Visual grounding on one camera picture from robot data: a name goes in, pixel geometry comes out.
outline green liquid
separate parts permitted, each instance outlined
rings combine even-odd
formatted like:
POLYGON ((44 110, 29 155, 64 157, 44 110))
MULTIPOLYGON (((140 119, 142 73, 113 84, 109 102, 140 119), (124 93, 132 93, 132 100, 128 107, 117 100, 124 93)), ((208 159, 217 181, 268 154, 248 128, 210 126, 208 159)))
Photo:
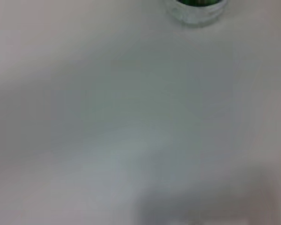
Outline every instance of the green liquid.
POLYGON ((177 0, 182 4, 194 7, 206 7, 219 3, 222 0, 177 0))

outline glass jar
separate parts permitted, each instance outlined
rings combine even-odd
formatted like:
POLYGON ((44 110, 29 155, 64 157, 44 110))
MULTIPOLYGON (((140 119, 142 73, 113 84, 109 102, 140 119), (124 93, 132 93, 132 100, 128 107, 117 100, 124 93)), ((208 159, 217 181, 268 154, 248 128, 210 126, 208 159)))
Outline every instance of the glass jar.
POLYGON ((164 0, 167 11, 177 20, 192 25, 215 21, 228 0, 164 0))

